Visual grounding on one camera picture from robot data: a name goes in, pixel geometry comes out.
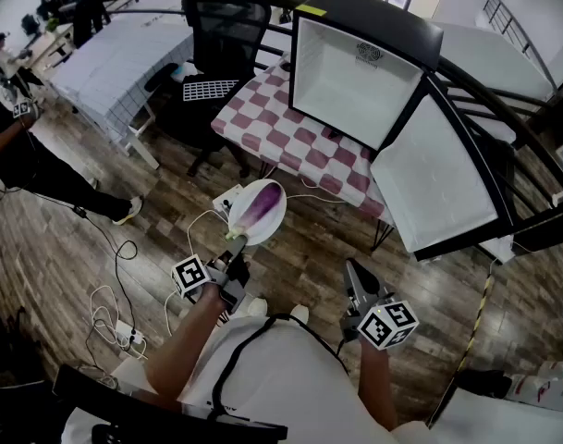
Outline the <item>red white checkered table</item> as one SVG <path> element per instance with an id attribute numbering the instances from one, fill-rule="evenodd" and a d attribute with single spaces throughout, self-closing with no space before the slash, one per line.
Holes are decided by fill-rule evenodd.
<path id="1" fill-rule="evenodd" d="M 290 54 L 244 85 L 212 122 L 213 130 L 265 165 L 286 171 L 384 224 L 373 248 L 394 222 L 371 173 L 372 152 L 362 144 L 291 109 Z"/>

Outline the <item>person's right forearm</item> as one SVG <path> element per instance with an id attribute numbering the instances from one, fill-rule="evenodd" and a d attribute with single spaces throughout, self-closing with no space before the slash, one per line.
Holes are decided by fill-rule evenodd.
<path id="1" fill-rule="evenodd" d="M 388 431 L 398 426 L 390 380 L 389 356 L 361 339 L 358 395 L 370 416 Z"/>

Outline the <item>white power strip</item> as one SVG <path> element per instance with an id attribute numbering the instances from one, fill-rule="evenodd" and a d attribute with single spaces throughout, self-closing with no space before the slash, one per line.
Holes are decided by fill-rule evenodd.
<path id="1" fill-rule="evenodd" d="M 131 325 L 118 319 L 115 325 L 115 335 L 120 346 L 142 345 L 145 342 L 143 334 Z"/>
<path id="2" fill-rule="evenodd" d="M 224 192 L 223 194 L 214 198 L 213 199 L 214 210 L 221 215 L 228 216 L 233 203 L 243 192 L 243 190 L 244 188 L 240 184 L 237 184 L 234 187 L 227 190 L 226 192 Z"/>

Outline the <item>black bag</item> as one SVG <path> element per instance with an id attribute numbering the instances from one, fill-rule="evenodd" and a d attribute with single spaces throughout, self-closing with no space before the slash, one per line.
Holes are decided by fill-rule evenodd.
<path id="1" fill-rule="evenodd" d="M 502 370 L 465 369 L 458 373 L 454 383 L 458 388 L 479 396 L 504 399 L 512 379 Z"/>

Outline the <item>grey stair railing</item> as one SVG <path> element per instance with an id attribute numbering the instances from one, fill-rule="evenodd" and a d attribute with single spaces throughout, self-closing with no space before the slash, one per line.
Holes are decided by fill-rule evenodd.
<path id="1" fill-rule="evenodd" d="M 488 27 L 507 39 L 523 56 L 532 62 L 551 84 L 554 93 L 558 87 L 550 70 L 536 49 L 531 37 L 502 0 L 486 0 L 483 12 Z"/>

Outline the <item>person's left forearm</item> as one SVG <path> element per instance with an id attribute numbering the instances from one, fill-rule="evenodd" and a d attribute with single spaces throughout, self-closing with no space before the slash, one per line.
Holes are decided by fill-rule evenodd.
<path id="1" fill-rule="evenodd" d="M 181 320 L 173 335 L 148 359 L 145 375 L 152 389 L 162 398 L 190 403 L 187 389 L 203 348 L 216 328 L 226 303 L 219 288 L 205 283 L 202 295 Z"/>

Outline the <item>yellow black striped tape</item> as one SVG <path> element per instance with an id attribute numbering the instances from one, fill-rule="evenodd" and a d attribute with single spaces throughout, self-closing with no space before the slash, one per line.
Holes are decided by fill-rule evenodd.
<path id="1" fill-rule="evenodd" d="M 486 297 L 487 297 L 487 294 L 488 294 L 489 290 L 492 288 L 494 282 L 495 282 L 495 281 L 494 281 L 494 278 L 493 278 L 493 274 L 492 274 L 492 273 L 489 273 L 489 274 L 487 275 L 487 277 L 486 277 L 485 282 L 484 282 L 483 295 L 482 295 L 482 298 L 481 298 L 481 302 L 480 302 L 479 308 L 478 308 L 478 310 L 477 310 L 477 315 L 476 315 L 475 322 L 474 322 L 474 325 L 473 325 L 473 328 L 472 328 L 472 332 L 471 332 L 469 341 L 468 341 L 468 343 L 467 343 L 467 345 L 466 345 L 466 348 L 465 348 L 465 350 L 464 350 L 464 353 L 461 355 L 461 358 L 460 358 L 460 360 L 459 360 L 459 363 L 458 363 L 458 365 L 457 365 L 457 367 L 456 367 L 456 369 L 455 369 L 453 375 L 451 376 L 451 378 L 450 378 L 450 380 L 449 380 L 449 382 L 448 382 L 448 384 L 447 384 L 447 387 L 446 387 L 446 389 L 445 389 L 445 391 L 444 391 L 442 397 L 440 398 L 439 402 L 438 402 L 437 405 L 435 406 L 435 408 L 434 408 L 434 410 L 432 411 L 432 413 L 430 414 L 430 416 L 429 416 L 429 417 L 427 418 L 427 420 L 425 421 L 426 425 L 427 425 L 429 428 L 432 428 L 432 427 L 433 427 L 434 422 L 435 422 L 436 419 L 439 417 L 439 415 L 441 414 L 441 412 L 443 412 L 445 406 L 447 405 L 447 404 L 446 404 L 446 400 L 447 400 L 447 399 L 450 399 L 451 396 L 452 396 L 452 394 L 453 394 L 453 392 L 454 392 L 453 388 L 454 388 L 454 384 L 455 384 L 456 378 L 457 378 L 457 376 L 459 375 L 459 373 L 461 372 L 461 370 L 463 369 L 464 364 L 465 364 L 465 362 L 466 362 L 466 359 L 468 358 L 468 355 L 469 355 L 470 352 L 471 352 L 471 349 L 472 349 L 473 343 L 474 343 L 474 341 L 475 341 L 475 337 L 476 337 L 477 331 L 478 331 L 478 329 L 479 329 L 479 327 L 480 327 L 481 319 L 482 319 L 482 316 L 483 316 L 483 309 L 484 309 L 485 304 L 486 304 L 486 301 L 487 301 Z"/>

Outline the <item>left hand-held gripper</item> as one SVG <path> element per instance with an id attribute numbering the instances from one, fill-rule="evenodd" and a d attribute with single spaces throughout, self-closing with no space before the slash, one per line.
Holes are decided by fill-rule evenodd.
<path id="1" fill-rule="evenodd" d="M 224 253 L 207 264 L 194 254 L 174 265 L 171 277 L 178 294 L 190 298 L 199 294 L 204 284 L 214 284 L 226 304 L 226 312 L 234 314 L 245 298 L 245 287 L 250 279 L 242 256 L 247 241 L 245 235 L 238 235 L 226 244 Z"/>

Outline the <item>black jacket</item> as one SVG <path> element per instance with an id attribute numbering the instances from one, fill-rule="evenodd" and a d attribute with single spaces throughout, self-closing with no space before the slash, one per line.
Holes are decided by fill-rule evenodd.
<path id="1" fill-rule="evenodd" d="M 102 0 L 79 0 L 73 18 L 73 44 L 79 49 L 111 23 Z"/>

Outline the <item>black office chair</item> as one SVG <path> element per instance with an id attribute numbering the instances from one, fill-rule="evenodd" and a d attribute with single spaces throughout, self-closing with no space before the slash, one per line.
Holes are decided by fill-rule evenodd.
<path id="1" fill-rule="evenodd" d="M 249 0 L 186 0 L 186 20 L 192 28 L 193 65 L 197 70 L 178 82 L 172 78 L 172 63 L 159 69 L 145 84 L 153 92 L 165 88 L 170 98 L 157 113 L 157 127 L 175 140 L 200 150 L 188 175 L 193 177 L 209 155 L 226 147 L 239 164 L 239 175 L 250 174 L 241 148 L 217 134 L 212 122 L 246 83 L 255 77 L 259 45 L 271 18 L 271 7 Z M 201 80 L 238 80 L 225 97 L 195 102 L 183 101 L 183 84 Z"/>

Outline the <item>white jug red label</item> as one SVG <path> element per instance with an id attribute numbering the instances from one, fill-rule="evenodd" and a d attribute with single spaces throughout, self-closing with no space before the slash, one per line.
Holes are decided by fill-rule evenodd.
<path id="1" fill-rule="evenodd" d="M 538 369 L 537 375 L 546 380 L 563 381 L 563 361 L 545 361 Z"/>
<path id="2" fill-rule="evenodd" d="M 563 413 L 563 380 L 540 376 L 513 375 L 508 401 Z"/>

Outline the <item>white gridded cloth table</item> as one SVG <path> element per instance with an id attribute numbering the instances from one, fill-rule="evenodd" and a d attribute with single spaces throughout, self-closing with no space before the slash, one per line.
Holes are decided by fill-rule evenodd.
<path id="1" fill-rule="evenodd" d="M 51 87 L 124 154 L 134 150 L 152 169 L 158 161 L 139 140 L 151 124 L 132 122 L 148 106 L 144 89 L 161 68 L 192 57 L 192 29 L 183 23 L 114 19 L 96 33 L 49 79 Z"/>

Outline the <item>white mini fridge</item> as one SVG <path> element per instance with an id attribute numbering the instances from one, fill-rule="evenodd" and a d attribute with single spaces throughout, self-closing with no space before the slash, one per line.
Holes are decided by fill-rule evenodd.
<path id="1" fill-rule="evenodd" d="M 293 17 L 289 105 L 371 153 L 418 259 L 502 236 L 506 201 L 477 134 L 437 77 L 443 32 L 380 0 L 308 0 Z"/>

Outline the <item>black metal railing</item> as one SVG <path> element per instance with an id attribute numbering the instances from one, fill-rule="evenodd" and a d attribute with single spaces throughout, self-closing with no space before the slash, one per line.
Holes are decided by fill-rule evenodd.
<path id="1" fill-rule="evenodd" d="M 446 90 L 460 90 L 462 95 L 446 94 L 446 99 L 469 126 L 472 134 L 486 139 L 490 135 L 474 119 L 477 117 L 505 125 L 516 135 L 516 149 L 527 146 L 538 159 L 537 166 L 546 170 L 555 183 L 563 188 L 563 169 L 557 159 L 541 143 L 532 130 L 540 122 L 550 118 L 552 106 L 517 92 L 505 91 L 482 84 L 459 65 L 444 56 L 439 57 L 435 73 L 440 77 L 439 85 Z M 460 108 L 455 103 L 479 105 L 482 111 Z M 501 153 L 506 163 L 515 166 L 520 175 L 529 182 L 547 204 L 539 211 L 523 191 L 514 185 L 510 176 L 495 172 L 497 187 L 508 209 L 508 223 L 500 228 L 497 237 L 513 236 L 515 246 L 525 252 L 537 252 L 563 243 L 563 198 L 555 201 L 553 194 L 541 182 L 537 174 L 519 158 L 505 151 Z"/>

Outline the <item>person's white shirt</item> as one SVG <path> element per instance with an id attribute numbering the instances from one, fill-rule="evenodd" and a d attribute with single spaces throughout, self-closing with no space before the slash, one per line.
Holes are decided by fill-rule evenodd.
<path id="1" fill-rule="evenodd" d="M 235 319 L 217 330 L 177 401 L 213 408 L 217 378 L 232 352 L 264 325 L 264 319 Z M 235 416 L 286 426 L 288 444 L 437 444 L 423 422 L 394 430 L 378 424 L 339 361 L 303 328 L 283 320 L 240 353 L 223 387 L 222 402 Z M 92 426 L 100 424 L 100 418 L 76 408 L 61 443 L 92 444 Z"/>

